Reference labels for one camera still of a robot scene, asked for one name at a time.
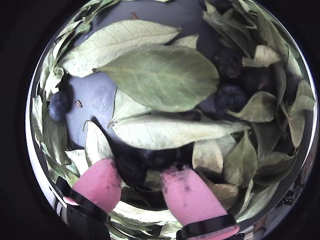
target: metal bowl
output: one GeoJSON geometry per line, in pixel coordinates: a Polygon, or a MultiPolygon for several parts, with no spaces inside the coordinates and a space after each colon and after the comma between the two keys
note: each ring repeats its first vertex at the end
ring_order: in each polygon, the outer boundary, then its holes
{"type": "MultiPolygon", "coordinates": [[[[75,42],[75,45],[82,43],[92,33],[105,27],[106,25],[123,19],[131,19],[132,16],[130,12],[135,12],[139,19],[158,22],[169,26],[182,27],[183,32],[179,35],[180,37],[199,33],[200,37],[198,40],[197,49],[205,57],[210,58],[212,57],[215,49],[217,49],[220,44],[213,29],[203,21],[201,11],[201,6],[197,1],[194,0],[175,0],[170,4],[163,4],[150,0],[120,2],[116,7],[110,9],[107,12],[107,17],[100,15],[97,19],[94,19],[92,30],[88,34],[81,36],[75,42]]],[[[266,11],[266,13],[269,14],[274,19],[274,21],[278,23],[280,28],[282,28],[283,32],[286,34],[287,40],[291,42],[291,44],[299,51],[301,56],[301,58],[299,59],[299,65],[301,66],[303,75],[305,76],[306,80],[310,83],[314,98],[318,103],[314,80],[312,78],[306,59],[299,49],[299,46],[285,29],[285,27],[274,16],[272,16],[271,13],[269,13],[268,11],[266,11]]],[[[38,145],[33,138],[33,130],[30,121],[30,112],[32,108],[30,100],[31,97],[34,97],[36,93],[40,66],[55,38],[63,28],[64,26],[61,26],[61,29],[52,36],[51,41],[47,45],[47,48],[43,51],[41,59],[38,61],[38,65],[34,71],[34,75],[29,88],[25,123],[29,157],[38,182],[51,205],[54,205],[54,201],[57,198],[60,203],[64,207],[66,207],[66,204],[62,200],[62,196],[60,196],[56,191],[55,184],[50,180],[46,160],[42,152],[39,151],[38,145]]],[[[116,85],[114,84],[114,82],[111,79],[107,79],[106,75],[104,75],[103,73],[96,73],[81,79],[78,77],[70,77],[67,90],[68,98],[71,103],[80,100],[83,105],[82,108],[73,105],[71,110],[66,115],[70,146],[72,148],[84,147],[86,138],[86,132],[83,131],[84,122],[86,120],[94,120],[95,122],[100,124],[100,126],[102,126],[104,131],[107,132],[107,134],[114,141],[119,143],[119,145],[117,146],[118,148],[121,148],[122,151],[126,151],[128,147],[124,143],[119,142],[118,138],[114,135],[112,130],[108,130],[106,127],[109,120],[111,119],[113,112],[114,95],[116,90],[116,85]]],[[[249,228],[259,219],[269,213],[285,196],[287,191],[296,180],[299,172],[301,172],[301,170],[306,167],[307,158],[311,158],[311,162],[314,160],[315,154],[312,155],[310,153],[312,149],[318,145],[318,104],[315,105],[313,112],[306,113],[305,119],[306,124],[303,139],[301,142],[301,148],[299,150],[297,161],[293,170],[284,180],[280,182],[274,196],[272,197],[268,205],[262,211],[260,211],[259,214],[257,214],[253,218],[239,223],[241,231],[249,228]]]]}

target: black strap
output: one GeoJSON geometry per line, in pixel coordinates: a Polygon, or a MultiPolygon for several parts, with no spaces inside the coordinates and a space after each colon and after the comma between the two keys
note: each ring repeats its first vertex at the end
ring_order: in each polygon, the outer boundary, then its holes
{"type": "Polygon", "coordinates": [[[56,187],[60,190],[61,194],[65,197],[73,199],[82,209],[91,217],[100,220],[101,222],[110,223],[110,216],[106,214],[100,207],[95,205],[93,202],[82,196],[80,193],[73,190],[70,185],[62,177],[58,176],[56,187]]]}
{"type": "Polygon", "coordinates": [[[231,226],[236,225],[237,222],[233,215],[227,214],[203,221],[193,222],[185,225],[181,230],[177,231],[177,240],[186,240],[188,238],[197,237],[213,233],[231,226]]]}

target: small debris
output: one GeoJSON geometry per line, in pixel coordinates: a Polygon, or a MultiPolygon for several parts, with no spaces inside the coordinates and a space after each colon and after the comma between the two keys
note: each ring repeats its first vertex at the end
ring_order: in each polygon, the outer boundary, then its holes
{"type": "Polygon", "coordinates": [[[82,104],[81,104],[81,102],[80,102],[79,100],[75,101],[74,104],[75,104],[77,107],[79,107],[79,108],[82,108],[82,107],[83,107],[82,104]]]}
{"type": "Polygon", "coordinates": [[[133,19],[137,20],[138,17],[134,11],[130,12],[133,19]]]}

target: gray surface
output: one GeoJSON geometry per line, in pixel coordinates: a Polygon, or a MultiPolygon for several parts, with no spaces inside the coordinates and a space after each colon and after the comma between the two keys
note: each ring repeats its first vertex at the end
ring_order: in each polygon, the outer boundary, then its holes
{"type": "MultiPolygon", "coordinates": [[[[210,58],[214,50],[218,49],[221,45],[217,41],[213,29],[202,20],[201,10],[202,9],[196,0],[174,0],[169,4],[152,0],[120,2],[111,10],[105,12],[108,13],[107,17],[100,16],[95,20],[92,31],[87,35],[80,37],[75,44],[77,45],[83,42],[94,31],[97,31],[110,23],[131,19],[130,12],[135,12],[137,17],[142,20],[183,27],[184,30],[178,37],[198,33],[200,38],[198,40],[197,49],[207,58],[210,58]]],[[[308,76],[307,69],[304,69],[304,75],[308,76]]],[[[33,94],[35,94],[36,84],[36,82],[33,83],[33,94]]],[[[104,131],[113,140],[118,142],[112,131],[107,129],[107,124],[111,119],[114,104],[115,84],[113,81],[103,73],[96,73],[84,78],[71,77],[68,82],[68,91],[72,103],[79,100],[83,105],[83,107],[80,108],[73,104],[66,116],[68,135],[70,142],[73,143],[70,145],[70,148],[76,149],[84,146],[86,130],[83,131],[83,127],[86,120],[94,120],[96,123],[100,124],[104,131]]],[[[275,195],[266,208],[256,217],[240,223],[242,230],[248,228],[266,215],[282,199],[296,179],[305,162],[309,146],[312,144],[312,141],[310,140],[312,132],[314,131],[312,122],[313,115],[307,114],[305,134],[294,169],[289,176],[280,183],[275,195]]],[[[125,145],[122,145],[120,148],[125,151],[125,145]]],[[[38,156],[40,162],[44,163],[44,166],[45,160],[43,156],[41,156],[41,154],[38,154],[38,156]]]]}

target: dark berry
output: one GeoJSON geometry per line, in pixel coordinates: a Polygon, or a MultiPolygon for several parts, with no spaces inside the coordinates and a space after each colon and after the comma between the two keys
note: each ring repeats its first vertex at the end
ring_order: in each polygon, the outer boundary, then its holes
{"type": "Polygon", "coordinates": [[[301,78],[297,75],[292,74],[290,71],[285,72],[286,76],[286,87],[284,92],[284,99],[288,102],[289,105],[291,105],[297,95],[297,90],[299,83],[301,81],[301,78]]]}
{"type": "Polygon", "coordinates": [[[219,50],[213,58],[213,63],[223,78],[234,79],[241,74],[243,69],[242,57],[230,48],[219,50]]]}
{"type": "MultiPolygon", "coordinates": [[[[201,7],[206,8],[204,0],[198,0],[201,7]]],[[[214,6],[221,14],[224,14],[227,10],[232,8],[230,0],[208,0],[208,2],[214,6]]]]}
{"type": "Polygon", "coordinates": [[[239,119],[226,113],[226,110],[239,112],[247,104],[248,97],[236,85],[221,85],[214,96],[215,109],[222,120],[238,121],[239,119]]]}
{"type": "Polygon", "coordinates": [[[276,94],[274,71],[269,67],[246,67],[238,81],[250,97],[260,91],[276,94]]]}
{"type": "Polygon", "coordinates": [[[64,92],[58,91],[56,92],[50,101],[49,104],[49,114],[50,117],[56,121],[59,122],[61,119],[63,119],[68,111],[68,100],[67,96],[64,92]]]}
{"type": "Polygon", "coordinates": [[[176,149],[147,150],[138,151],[139,159],[151,170],[163,171],[168,168],[175,160],[176,149]]]}
{"type": "Polygon", "coordinates": [[[122,180],[129,187],[137,187],[145,182],[148,168],[136,157],[121,155],[115,163],[122,180]]]}

